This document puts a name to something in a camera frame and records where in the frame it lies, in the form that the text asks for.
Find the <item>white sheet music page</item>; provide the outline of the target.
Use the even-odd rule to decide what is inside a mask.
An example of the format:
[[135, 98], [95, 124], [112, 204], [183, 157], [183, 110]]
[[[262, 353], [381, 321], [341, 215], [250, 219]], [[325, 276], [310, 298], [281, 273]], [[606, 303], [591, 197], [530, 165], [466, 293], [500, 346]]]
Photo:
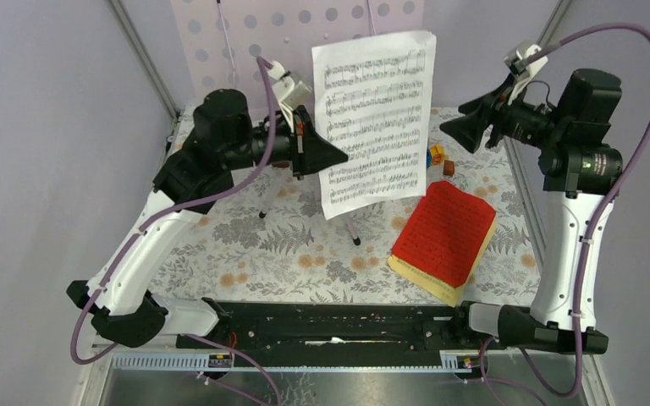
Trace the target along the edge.
[[411, 30], [312, 48], [316, 131], [348, 157], [318, 174], [327, 219], [425, 194], [436, 47]]

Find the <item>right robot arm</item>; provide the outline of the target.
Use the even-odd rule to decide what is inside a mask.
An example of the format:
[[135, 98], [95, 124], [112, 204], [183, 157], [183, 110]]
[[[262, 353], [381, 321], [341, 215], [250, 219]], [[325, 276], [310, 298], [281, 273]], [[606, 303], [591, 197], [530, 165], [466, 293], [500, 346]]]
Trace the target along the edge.
[[469, 152], [495, 147], [505, 137], [537, 148], [554, 231], [532, 304], [466, 301], [457, 309], [451, 335], [462, 348], [488, 335], [507, 347], [603, 354], [609, 340], [596, 328], [593, 289], [600, 239], [613, 209], [607, 195], [624, 169], [621, 154], [603, 141], [621, 82], [601, 70], [577, 69], [555, 106], [526, 102], [515, 85], [507, 78], [461, 105], [458, 116], [440, 129]]

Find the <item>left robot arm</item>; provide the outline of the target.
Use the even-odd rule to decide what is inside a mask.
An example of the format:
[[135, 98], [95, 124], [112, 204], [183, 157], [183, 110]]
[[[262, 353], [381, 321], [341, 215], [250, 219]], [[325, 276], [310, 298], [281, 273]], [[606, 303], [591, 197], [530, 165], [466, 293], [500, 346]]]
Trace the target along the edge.
[[194, 128], [153, 181], [139, 223], [92, 279], [73, 281], [67, 295], [91, 316], [104, 339], [138, 348], [157, 336], [193, 334], [207, 347], [226, 342], [229, 326], [203, 299], [158, 296], [148, 286], [182, 236], [234, 186], [233, 172], [263, 158], [269, 122], [255, 126], [245, 95], [208, 94], [193, 112]]

